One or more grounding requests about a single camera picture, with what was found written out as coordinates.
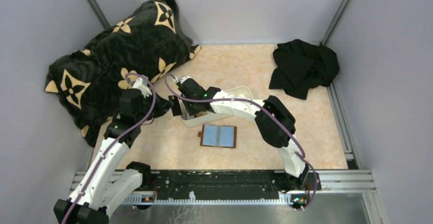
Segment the white oblong plastic tray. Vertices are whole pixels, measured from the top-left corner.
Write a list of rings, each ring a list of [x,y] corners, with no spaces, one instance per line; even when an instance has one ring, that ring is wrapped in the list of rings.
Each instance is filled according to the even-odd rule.
[[[231,88],[231,89],[228,89],[225,91],[230,95],[235,95],[235,96],[239,96],[242,98],[253,99],[253,94],[252,94],[251,90],[249,89],[249,87],[247,87],[247,86],[238,86],[238,87]],[[181,121],[184,124],[184,126],[186,126],[188,128],[199,126],[199,125],[202,125],[202,124],[205,124],[208,122],[216,121],[216,120],[227,118],[227,117],[231,116],[230,114],[222,114],[222,113],[215,114],[212,112],[205,112],[203,115],[201,115],[199,117],[194,117],[194,116],[188,114],[184,102],[180,101],[179,103],[180,103],[180,108],[181,108],[181,112],[182,112],[182,114],[180,115]]]

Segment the brown leather card holder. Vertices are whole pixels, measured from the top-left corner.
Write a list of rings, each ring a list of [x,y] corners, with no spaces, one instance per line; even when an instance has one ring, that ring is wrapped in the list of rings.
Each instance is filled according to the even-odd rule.
[[[200,146],[235,149],[237,127],[203,125],[201,131],[198,132],[198,137]]]

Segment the black cloth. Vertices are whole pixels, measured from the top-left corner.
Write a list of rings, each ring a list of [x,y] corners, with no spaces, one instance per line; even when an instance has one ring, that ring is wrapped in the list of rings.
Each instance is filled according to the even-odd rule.
[[[340,72],[337,54],[323,45],[295,39],[277,44],[269,89],[306,100],[310,89],[328,87]]]

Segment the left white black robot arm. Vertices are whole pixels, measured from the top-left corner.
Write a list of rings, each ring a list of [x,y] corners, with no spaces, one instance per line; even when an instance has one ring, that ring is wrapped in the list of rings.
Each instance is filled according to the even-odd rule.
[[[137,74],[132,88],[124,90],[118,110],[107,127],[96,159],[66,200],[54,205],[58,223],[108,223],[115,210],[135,190],[155,193],[151,167],[131,162],[121,176],[111,182],[118,164],[141,133],[141,125],[168,111],[147,77]]]

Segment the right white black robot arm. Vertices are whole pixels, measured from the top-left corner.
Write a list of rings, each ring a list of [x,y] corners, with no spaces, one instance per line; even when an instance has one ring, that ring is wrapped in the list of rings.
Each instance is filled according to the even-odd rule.
[[[175,83],[180,91],[178,98],[189,115],[227,114],[255,122],[263,140],[279,152],[289,186],[301,189],[306,185],[309,166],[295,137],[296,120],[279,98],[270,95],[266,99],[250,99],[216,87],[204,89],[189,76],[176,79]]]

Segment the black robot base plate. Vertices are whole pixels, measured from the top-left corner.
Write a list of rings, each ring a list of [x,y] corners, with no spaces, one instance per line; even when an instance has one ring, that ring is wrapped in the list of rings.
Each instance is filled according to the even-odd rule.
[[[153,170],[138,190],[156,192],[156,198],[199,200],[276,199],[281,193],[321,190],[320,178],[308,173],[305,183],[288,178],[282,170]]]

